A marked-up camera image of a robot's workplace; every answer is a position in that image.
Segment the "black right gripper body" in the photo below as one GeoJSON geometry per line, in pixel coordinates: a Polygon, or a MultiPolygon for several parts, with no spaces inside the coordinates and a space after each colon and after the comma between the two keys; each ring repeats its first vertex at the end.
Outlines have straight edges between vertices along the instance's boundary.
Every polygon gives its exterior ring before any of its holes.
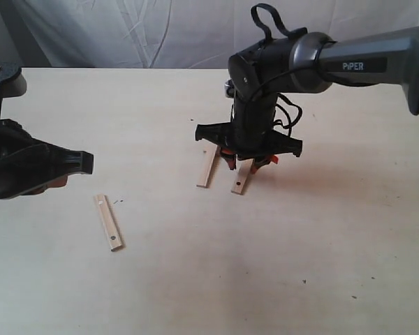
{"type": "Polygon", "coordinates": [[[302,153],[302,141],[280,133],[275,126],[290,131],[302,117],[302,108],[292,103],[283,94],[268,94],[258,100],[248,101],[239,93],[233,97],[230,121],[217,124],[198,124],[195,139],[207,140],[227,149],[240,159],[260,158],[278,154],[302,153]],[[291,107],[297,108],[297,116],[287,124],[275,119],[277,103],[282,99],[291,107]]]}

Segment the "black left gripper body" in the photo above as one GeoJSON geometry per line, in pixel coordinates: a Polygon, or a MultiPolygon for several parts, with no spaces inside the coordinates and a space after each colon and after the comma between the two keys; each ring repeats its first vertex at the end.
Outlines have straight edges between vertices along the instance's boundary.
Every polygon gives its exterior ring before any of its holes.
{"type": "Polygon", "coordinates": [[[38,143],[11,119],[0,121],[0,200],[37,187],[38,143]]]}

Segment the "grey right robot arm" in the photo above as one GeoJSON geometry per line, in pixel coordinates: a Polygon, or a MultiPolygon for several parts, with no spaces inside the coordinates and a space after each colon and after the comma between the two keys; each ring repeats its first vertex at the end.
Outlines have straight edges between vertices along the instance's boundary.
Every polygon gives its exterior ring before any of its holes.
{"type": "Polygon", "coordinates": [[[197,140],[220,149],[229,168],[251,159],[255,168],[279,154],[299,156],[302,141],[282,132],[275,117],[287,94],[318,94],[332,84],[368,87],[397,84],[411,114],[419,114],[419,27],[337,42],[320,32],[294,31],[282,39],[262,40],[229,58],[226,94],[230,121],[198,125],[197,140]]]}

